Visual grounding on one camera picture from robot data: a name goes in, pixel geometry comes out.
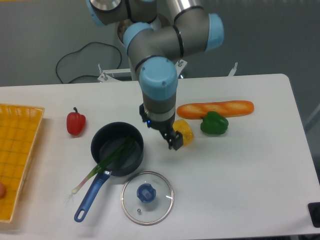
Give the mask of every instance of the blue joint cap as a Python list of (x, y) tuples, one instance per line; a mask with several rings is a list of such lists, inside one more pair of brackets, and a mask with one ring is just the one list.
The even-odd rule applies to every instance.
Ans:
[(224, 25), (221, 18), (215, 14), (209, 14), (209, 37), (206, 51), (219, 47), (225, 38)]
[(123, 35), (123, 44), (125, 45), (126, 53), (128, 54), (128, 48), (131, 41), (135, 36), (143, 30), (152, 29), (151, 25), (146, 22), (137, 22), (132, 24)]
[(140, 70), (141, 90), (149, 98), (164, 101), (177, 92), (178, 76), (172, 61), (155, 56), (145, 61)]
[(91, 3), (90, 3), (90, 0), (85, 0), (85, 2), (86, 2), (86, 5), (89, 9), (89, 12), (91, 14), (91, 17), (92, 17), (95, 25), (97, 25), (98, 27), (105, 26), (105, 24), (102, 21), (100, 21), (100, 19), (96, 15), (95, 11), (93, 10)]
[(136, 196), (144, 204), (151, 203), (156, 198), (156, 190), (149, 183), (140, 185), (136, 191)]

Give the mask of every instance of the red bell pepper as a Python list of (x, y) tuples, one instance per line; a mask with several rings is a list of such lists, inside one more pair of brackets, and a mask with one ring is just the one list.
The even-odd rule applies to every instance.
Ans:
[(86, 117), (78, 113), (76, 107), (73, 109), (75, 112), (70, 112), (66, 117), (66, 129), (71, 135), (77, 136), (85, 128)]

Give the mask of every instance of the lid knob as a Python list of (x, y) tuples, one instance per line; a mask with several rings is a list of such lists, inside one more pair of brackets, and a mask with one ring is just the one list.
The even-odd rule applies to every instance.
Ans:
[(138, 187), (136, 196), (141, 200), (141, 202), (148, 204), (155, 200), (156, 190), (151, 186), (151, 184), (144, 183)]

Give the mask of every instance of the green bell pepper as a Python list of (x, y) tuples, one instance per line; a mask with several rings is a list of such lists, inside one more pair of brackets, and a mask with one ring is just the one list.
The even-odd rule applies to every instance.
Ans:
[(202, 118), (200, 129), (206, 134), (221, 135), (228, 129), (229, 122), (216, 111), (209, 111), (205, 117)]

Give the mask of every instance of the blue handle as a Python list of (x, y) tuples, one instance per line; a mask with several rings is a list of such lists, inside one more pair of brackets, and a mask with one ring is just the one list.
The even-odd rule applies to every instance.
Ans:
[(92, 203), (94, 202), (101, 186), (108, 180), (109, 177), (110, 177), (109, 171), (99, 172), (95, 176), (88, 192), (84, 196), (84, 199), (82, 200), (78, 210), (76, 211), (76, 213), (74, 215), (74, 220), (76, 222), (81, 223), (85, 219), (85, 217), (86, 217)]

